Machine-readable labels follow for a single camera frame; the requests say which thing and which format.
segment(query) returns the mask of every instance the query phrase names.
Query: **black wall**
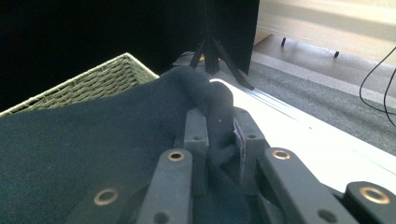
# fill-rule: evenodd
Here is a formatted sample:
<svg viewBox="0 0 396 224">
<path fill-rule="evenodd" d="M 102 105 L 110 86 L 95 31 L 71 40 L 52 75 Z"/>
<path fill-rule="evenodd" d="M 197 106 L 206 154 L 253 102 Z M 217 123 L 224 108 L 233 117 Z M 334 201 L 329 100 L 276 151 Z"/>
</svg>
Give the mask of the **black wall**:
<svg viewBox="0 0 396 224">
<path fill-rule="evenodd" d="M 248 70 L 259 1 L 216 1 L 219 38 Z M 155 73 L 199 41 L 195 0 L 1 1 L 0 111 L 124 52 Z"/>
</svg>

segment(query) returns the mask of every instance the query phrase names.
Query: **white table surface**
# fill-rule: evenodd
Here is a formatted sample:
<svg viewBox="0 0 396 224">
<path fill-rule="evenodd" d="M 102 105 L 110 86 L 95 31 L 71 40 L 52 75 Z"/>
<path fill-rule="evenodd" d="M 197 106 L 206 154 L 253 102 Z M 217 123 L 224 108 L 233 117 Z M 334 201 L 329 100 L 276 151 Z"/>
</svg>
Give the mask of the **white table surface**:
<svg viewBox="0 0 396 224">
<path fill-rule="evenodd" d="M 396 194 L 396 157 L 230 77 L 212 81 L 231 90 L 234 106 L 250 113 L 271 147 L 293 151 L 321 183 L 345 192 L 350 182 L 368 181 Z"/>
</svg>

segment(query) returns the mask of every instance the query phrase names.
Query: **tripod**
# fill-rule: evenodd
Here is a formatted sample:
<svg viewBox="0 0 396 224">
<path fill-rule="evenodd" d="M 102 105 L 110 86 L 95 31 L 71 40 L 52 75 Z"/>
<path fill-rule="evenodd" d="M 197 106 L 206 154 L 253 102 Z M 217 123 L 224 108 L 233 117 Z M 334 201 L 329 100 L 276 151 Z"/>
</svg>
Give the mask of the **tripod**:
<svg viewBox="0 0 396 224">
<path fill-rule="evenodd" d="M 198 5 L 201 14 L 202 35 L 203 38 L 198 44 L 197 50 L 192 57 L 190 66 L 196 68 L 201 56 L 205 55 L 205 70 L 208 74 L 214 75 L 219 71 L 219 56 L 227 64 L 228 68 L 233 73 L 236 81 L 248 88 L 254 90 L 239 72 L 238 68 L 233 63 L 227 50 L 216 39 L 216 24 L 214 17 L 214 3 L 213 0 L 198 0 Z"/>
</svg>

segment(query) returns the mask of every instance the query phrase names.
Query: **dark fabric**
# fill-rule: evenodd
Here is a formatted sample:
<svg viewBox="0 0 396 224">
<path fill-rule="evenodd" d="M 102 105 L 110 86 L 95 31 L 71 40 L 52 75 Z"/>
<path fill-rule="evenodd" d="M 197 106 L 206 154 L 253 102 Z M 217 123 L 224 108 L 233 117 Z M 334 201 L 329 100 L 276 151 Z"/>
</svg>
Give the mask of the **dark fabric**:
<svg viewBox="0 0 396 224">
<path fill-rule="evenodd" d="M 1 118 L 0 222 L 64 223 L 104 181 L 143 187 L 194 107 L 206 115 L 210 142 L 209 192 L 194 198 L 194 223 L 249 223 L 235 184 L 233 96 L 190 67 L 117 96 Z"/>
</svg>

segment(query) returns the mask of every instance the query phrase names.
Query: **black cable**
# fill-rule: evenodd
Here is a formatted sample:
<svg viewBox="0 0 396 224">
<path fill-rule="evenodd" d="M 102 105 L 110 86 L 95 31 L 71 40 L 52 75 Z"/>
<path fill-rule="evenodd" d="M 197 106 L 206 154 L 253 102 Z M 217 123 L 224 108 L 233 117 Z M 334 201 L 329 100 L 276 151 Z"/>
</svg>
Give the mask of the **black cable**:
<svg viewBox="0 0 396 224">
<path fill-rule="evenodd" d="M 388 116 L 389 114 L 391 114 L 391 115 L 396 115 L 396 114 L 395 114 L 395 113 L 388 112 L 388 110 L 387 110 L 386 108 L 385 108 L 385 110 L 382 110 L 382 109 L 376 108 L 375 106 L 369 105 L 369 104 L 368 104 L 367 102 L 365 102 L 364 99 L 361 97 L 361 89 L 363 88 L 364 82 L 367 80 L 367 78 L 374 72 L 374 70 L 375 70 L 382 62 L 384 62 L 384 61 L 390 56 L 390 54 L 393 53 L 394 50 L 396 50 L 396 47 L 387 55 L 387 57 L 385 57 L 379 64 L 377 64 L 377 65 L 373 68 L 373 70 L 370 71 L 370 73 L 367 75 L 367 77 L 366 77 L 366 78 L 363 80 L 363 82 L 361 83 L 361 87 L 360 87 L 360 89 L 359 89 L 359 97 L 361 98 L 361 101 L 362 101 L 362 102 L 364 102 L 366 105 L 370 106 L 372 109 L 378 110 L 378 111 L 383 112 L 383 113 L 387 113 L 387 116 Z M 388 89 L 389 89 L 390 83 L 392 82 L 392 79 L 393 79 L 393 76 L 392 76 L 392 78 L 391 78 L 390 81 L 389 81 L 388 88 L 387 88 L 387 92 L 385 93 L 385 96 L 384 96 L 384 100 L 385 100 L 386 97 L 387 97 Z"/>
<path fill-rule="evenodd" d="M 393 77 L 395 76 L 395 73 L 396 73 L 396 68 L 395 68 L 395 70 L 393 71 L 392 77 L 390 78 L 390 82 L 389 82 L 389 84 L 388 84 L 388 86 L 387 86 L 387 90 L 385 91 L 385 95 L 384 95 L 384 108 L 385 108 L 385 113 L 387 114 L 388 120 L 390 121 L 390 123 L 393 124 L 393 126 L 396 127 L 395 123 L 393 123 L 392 119 L 391 119 L 390 116 L 389 116 L 389 114 L 391 114 L 391 113 L 389 113 L 388 110 L 387 110 L 387 94 L 388 94 L 388 90 L 389 90 L 389 87 L 390 87 L 390 83 L 392 82 Z"/>
</svg>

